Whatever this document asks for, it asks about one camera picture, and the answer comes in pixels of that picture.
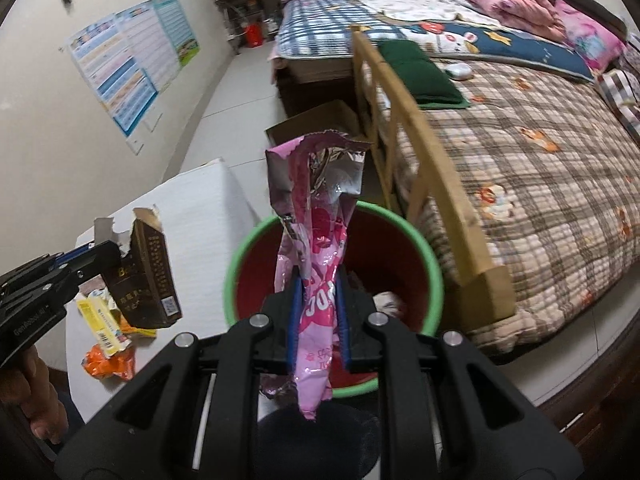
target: pink pillow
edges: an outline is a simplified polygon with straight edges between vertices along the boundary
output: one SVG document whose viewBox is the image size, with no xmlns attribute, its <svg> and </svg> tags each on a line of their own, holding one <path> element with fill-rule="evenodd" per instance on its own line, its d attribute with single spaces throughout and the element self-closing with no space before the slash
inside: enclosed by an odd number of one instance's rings
<svg viewBox="0 0 640 480">
<path fill-rule="evenodd" d="M 556 0 L 556 10 L 566 28 L 567 43 L 592 70 L 604 72 L 622 54 L 624 43 L 598 22 L 562 0 Z"/>
</svg>

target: pink snack wrapper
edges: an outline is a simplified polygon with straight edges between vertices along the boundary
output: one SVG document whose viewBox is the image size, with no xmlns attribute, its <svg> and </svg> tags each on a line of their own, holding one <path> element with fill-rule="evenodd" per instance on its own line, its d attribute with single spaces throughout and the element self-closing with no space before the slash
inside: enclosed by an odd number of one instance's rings
<svg viewBox="0 0 640 480">
<path fill-rule="evenodd" d="M 271 206 L 284 225 L 275 290 L 284 289 L 294 266 L 300 268 L 305 289 L 294 380 L 300 411 L 309 420 L 315 419 L 320 402 L 332 397 L 335 273 L 368 147 L 327 130 L 266 152 Z"/>
</svg>

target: white table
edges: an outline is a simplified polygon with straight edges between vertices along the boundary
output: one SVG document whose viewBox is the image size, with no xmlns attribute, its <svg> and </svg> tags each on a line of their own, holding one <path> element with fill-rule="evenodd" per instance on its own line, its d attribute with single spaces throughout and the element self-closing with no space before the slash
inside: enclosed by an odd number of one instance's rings
<svg viewBox="0 0 640 480">
<path fill-rule="evenodd" d="M 182 173 L 127 204 L 112 216 L 114 230 L 131 228 L 134 207 L 156 206 L 166 235 L 175 289 L 183 318 L 158 330 L 148 346 L 136 348 L 136 370 L 148 363 L 179 332 L 199 338 L 226 332 L 223 283 L 231 256 L 257 223 L 235 177 L 223 162 L 213 161 Z M 94 239 L 91 228 L 77 246 Z M 66 360 L 71 396 L 84 420 L 89 420 L 123 386 L 99 381 L 81 367 L 96 343 L 75 302 L 67 305 Z"/>
</svg>

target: human hand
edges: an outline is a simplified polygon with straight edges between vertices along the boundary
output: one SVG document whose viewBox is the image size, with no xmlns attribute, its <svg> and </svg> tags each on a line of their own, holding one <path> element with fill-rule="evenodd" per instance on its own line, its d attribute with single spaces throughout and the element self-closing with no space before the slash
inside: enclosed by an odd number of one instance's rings
<svg viewBox="0 0 640 480">
<path fill-rule="evenodd" d="M 35 346 L 23 352 L 17 366 L 0 370 L 0 402 L 20 406 L 31 431 L 42 440 L 59 444 L 68 429 L 65 408 Z"/>
</svg>

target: bed frame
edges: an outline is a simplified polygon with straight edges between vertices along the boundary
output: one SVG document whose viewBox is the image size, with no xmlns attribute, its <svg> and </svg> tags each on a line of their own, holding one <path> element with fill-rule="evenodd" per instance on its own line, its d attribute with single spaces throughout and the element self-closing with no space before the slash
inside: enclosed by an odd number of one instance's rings
<svg viewBox="0 0 640 480">
<path fill-rule="evenodd" d="M 398 156 L 398 126 L 402 125 L 419 162 L 410 189 L 406 218 L 415 224 L 427 198 L 436 201 L 458 270 L 459 283 L 447 294 L 447 317 L 465 331 L 513 316 L 515 293 L 505 266 L 496 266 L 475 211 L 462 187 L 455 165 L 431 129 L 424 112 L 394 70 L 361 32 L 351 26 L 353 76 L 358 114 L 371 142 L 371 154 L 380 177 L 385 206 L 400 212 L 394 193 L 394 168 Z M 366 62 L 371 83 L 362 69 Z M 390 101 L 386 146 L 380 139 L 380 110 L 376 88 L 381 86 Z"/>
</svg>

